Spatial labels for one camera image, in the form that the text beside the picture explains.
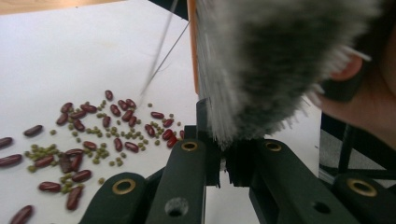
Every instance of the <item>hole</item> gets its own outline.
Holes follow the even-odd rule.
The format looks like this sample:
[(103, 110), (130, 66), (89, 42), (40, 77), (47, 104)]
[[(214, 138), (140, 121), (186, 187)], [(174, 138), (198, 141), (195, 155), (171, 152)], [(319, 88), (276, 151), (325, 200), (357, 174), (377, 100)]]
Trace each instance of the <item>hole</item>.
[(267, 147), (271, 151), (280, 151), (280, 149), (282, 149), (280, 145), (271, 142), (265, 143), (265, 147)]
[(356, 193), (366, 197), (375, 197), (377, 194), (376, 189), (373, 186), (360, 179), (349, 178), (346, 181), (346, 184)]
[(186, 142), (181, 145), (181, 148), (183, 148), (186, 151), (194, 151), (195, 149), (198, 148), (198, 145), (194, 142)]
[(173, 198), (165, 204), (165, 213), (169, 217), (182, 217), (189, 211), (189, 203), (184, 198)]
[(330, 207), (327, 206), (325, 203), (314, 202), (312, 206), (315, 208), (315, 210), (322, 214), (330, 214), (330, 212), (332, 211), (330, 210)]
[(113, 192), (115, 194), (126, 194), (134, 190), (136, 182), (132, 179), (122, 179), (113, 185)]

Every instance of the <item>red kidney bean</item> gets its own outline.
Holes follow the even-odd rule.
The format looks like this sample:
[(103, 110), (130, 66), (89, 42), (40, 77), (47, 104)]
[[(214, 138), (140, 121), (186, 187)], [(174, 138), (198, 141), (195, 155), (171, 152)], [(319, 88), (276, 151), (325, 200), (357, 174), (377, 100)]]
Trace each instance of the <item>red kidney bean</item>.
[(97, 146), (95, 143), (90, 142), (90, 141), (85, 141), (82, 143), (82, 145), (92, 151), (95, 151), (97, 149)]
[(77, 156), (75, 156), (75, 158), (72, 160), (72, 163), (70, 164), (72, 171), (77, 172), (79, 170), (81, 162), (82, 154), (78, 154)]
[(171, 138), (172, 136), (173, 136), (173, 131), (171, 129), (167, 129), (163, 133), (163, 140), (169, 140), (169, 138)]
[(24, 224), (29, 221), (32, 216), (34, 208), (32, 205), (24, 206), (15, 216), (11, 219), (9, 224)]
[(22, 155), (21, 154), (15, 154), (11, 156), (7, 156), (4, 158), (0, 159), (0, 167), (5, 167), (9, 165), (15, 165), (19, 162), (22, 161)]
[(56, 120), (56, 124), (64, 125), (69, 119), (69, 115), (67, 113), (62, 113), (61, 116)]
[(81, 194), (82, 194), (82, 187), (75, 187), (70, 191), (66, 203), (66, 208), (68, 210), (73, 211), (77, 209)]
[(7, 146), (11, 145), (11, 143), (12, 143), (11, 137), (2, 138), (2, 139), (0, 139), (0, 148), (7, 147)]
[(173, 136), (168, 140), (168, 142), (166, 143), (166, 145), (167, 145), (169, 148), (172, 148), (172, 147), (175, 145), (176, 142), (177, 142), (177, 138), (173, 135)]
[(43, 157), (39, 159), (38, 161), (35, 161), (35, 167), (46, 167), (49, 166), (50, 163), (53, 161), (53, 155), (48, 155), (46, 157)]
[(41, 131), (43, 131), (43, 125), (36, 125), (35, 127), (24, 131), (23, 134), (28, 137), (33, 137), (41, 133)]
[(105, 97), (108, 101), (113, 100), (113, 92), (112, 91), (105, 91)]
[(132, 143), (132, 142), (126, 142), (125, 143), (125, 147), (126, 147), (126, 149), (128, 149), (128, 150), (130, 150), (130, 151), (132, 151), (134, 153), (139, 152), (139, 147), (136, 144)]
[(87, 115), (87, 112), (85, 112), (85, 110), (80, 110), (78, 112), (74, 112), (72, 114), (70, 114), (70, 118), (72, 119), (82, 119)]
[(59, 155), (59, 166), (64, 174), (72, 172), (72, 162), (64, 153)]
[(117, 116), (117, 117), (119, 117), (119, 116), (121, 115), (121, 112), (120, 112), (120, 110), (119, 110), (119, 107), (116, 106), (116, 105), (111, 105), (111, 106), (110, 106), (110, 111), (111, 111), (111, 113), (113, 113), (113, 115), (115, 115), (115, 116)]
[(92, 173), (90, 170), (83, 170), (83, 171), (75, 173), (72, 176), (72, 180), (74, 182), (83, 182), (83, 181), (86, 181), (89, 178), (91, 178), (91, 176), (92, 176)]
[(184, 130), (180, 130), (180, 137), (181, 139), (184, 139)]
[(57, 192), (61, 191), (61, 185), (58, 183), (45, 181), (45, 182), (42, 182), (40, 185), (38, 185), (38, 189), (40, 189), (42, 191), (49, 191), (49, 192), (57, 193)]
[(122, 120), (123, 121), (129, 121), (130, 119), (131, 119), (131, 117), (132, 117), (132, 115), (134, 114), (134, 111), (132, 111), (132, 110), (127, 110), (126, 112), (125, 112), (125, 114), (122, 116)]
[(61, 107), (61, 112), (62, 112), (62, 113), (67, 113), (67, 112), (69, 112), (69, 109), (70, 109), (72, 106), (73, 106), (73, 104), (70, 103), (70, 102), (64, 104), (64, 105)]
[(122, 142), (121, 142), (121, 140), (120, 140), (119, 138), (115, 138), (115, 139), (114, 139), (114, 148), (115, 148), (118, 152), (122, 151)]
[(64, 154), (66, 154), (66, 156), (76, 156), (76, 155), (81, 155), (83, 152), (84, 152), (84, 150), (82, 150), (82, 149), (73, 148), (73, 149), (67, 150)]
[(110, 126), (110, 121), (111, 121), (111, 117), (105, 116), (105, 117), (102, 119), (103, 127), (104, 127), (104, 128), (108, 128), (108, 127)]
[(122, 110), (127, 110), (129, 107), (123, 100), (119, 100), (118, 103)]
[(73, 121), (73, 125), (74, 125), (75, 129), (77, 129), (78, 131), (84, 132), (85, 126), (81, 123), (81, 120), (75, 119)]
[(131, 108), (136, 108), (136, 104), (131, 99), (126, 99), (125, 103), (130, 106)]
[(167, 120), (163, 123), (163, 127), (169, 128), (170, 126), (172, 126), (172, 124), (173, 124), (173, 120), (172, 120), (172, 119), (167, 119)]
[(145, 125), (145, 129), (146, 129), (146, 131), (148, 132), (148, 135), (149, 135), (149, 136), (151, 136), (151, 137), (154, 137), (154, 136), (155, 136), (154, 128), (153, 128), (151, 125), (146, 124), (146, 125)]
[(96, 113), (96, 111), (98, 110), (97, 108), (96, 108), (96, 106), (94, 106), (94, 105), (81, 105), (80, 106), (80, 108), (82, 109), (82, 110), (84, 110), (85, 112), (87, 112), (87, 113)]
[(134, 127), (136, 125), (137, 117), (136, 116), (131, 116), (131, 118), (128, 121), (129, 127)]
[(151, 112), (151, 116), (155, 119), (163, 119), (165, 116), (160, 112)]

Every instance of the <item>gray bristle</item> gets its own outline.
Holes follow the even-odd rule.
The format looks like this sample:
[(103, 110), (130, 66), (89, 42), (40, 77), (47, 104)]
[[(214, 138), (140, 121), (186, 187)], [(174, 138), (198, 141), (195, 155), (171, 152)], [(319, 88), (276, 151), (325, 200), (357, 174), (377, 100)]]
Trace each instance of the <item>gray bristle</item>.
[(218, 143), (277, 130), (312, 84), (347, 64), (342, 49), (379, 13), (376, 2), (197, 1), (200, 98)]

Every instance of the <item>orange edge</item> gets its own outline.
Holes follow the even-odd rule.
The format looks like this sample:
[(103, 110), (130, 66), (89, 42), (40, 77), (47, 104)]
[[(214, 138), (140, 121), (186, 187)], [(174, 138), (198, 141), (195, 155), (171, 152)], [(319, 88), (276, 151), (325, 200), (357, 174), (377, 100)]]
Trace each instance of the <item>orange edge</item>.
[(196, 20), (195, 20), (195, 0), (187, 0), (187, 10), (189, 12), (190, 21), (190, 41), (191, 41), (191, 59), (192, 72), (194, 75), (195, 92), (198, 94), (198, 62), (197, 62), (197, 42), (196, 42)]

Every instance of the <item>brass screw hole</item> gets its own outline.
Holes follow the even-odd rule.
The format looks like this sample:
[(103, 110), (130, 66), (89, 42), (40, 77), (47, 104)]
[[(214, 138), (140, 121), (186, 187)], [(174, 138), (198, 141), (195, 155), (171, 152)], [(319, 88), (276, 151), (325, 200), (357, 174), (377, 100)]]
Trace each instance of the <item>brass screw hole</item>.
[(113, 185), (113, 192), (119, 195), (126, 194), (134, 190), (134, 187), (136, 187), (136, 182), (134, 182), (134, 180), (122, 179)]
[(376, 189), (363, 180), (349, 178), (346, 184), (356, 193), (366, 197), (375, 197), (377, 194)]
[(280, 151), (280, 149), (282, 149), (282, 146), (272, 142), (265, 143), (265, 147), (271, 151)]
[(194, 151), (198, 148), (198, 145), (194, 142), (186, 142), (181, 145), (181, 148), (186, 151)]

